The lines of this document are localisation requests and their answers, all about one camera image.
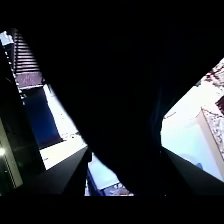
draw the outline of bright light spot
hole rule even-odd
[[[4,156],[5,155],[5,149],[0,148],[0,156]]]

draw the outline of light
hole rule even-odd
[[[5,149],[0,148],[0,156],[4,156],[5,155]]]

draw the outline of person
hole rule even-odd
[[[223,58],[221,20],[195,8],[91,4],[71,13],[42,8],[39,25],[31,10],[32,25],[20,19],[16,28],[85,142],[121,183],[137,195],[181,193],[184,183],[161,146],[162,120]]]

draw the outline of shutter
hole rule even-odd
[[[13,69],[20,89],[42,86],[42,75],[36,59],[22,35],[15,30]]]

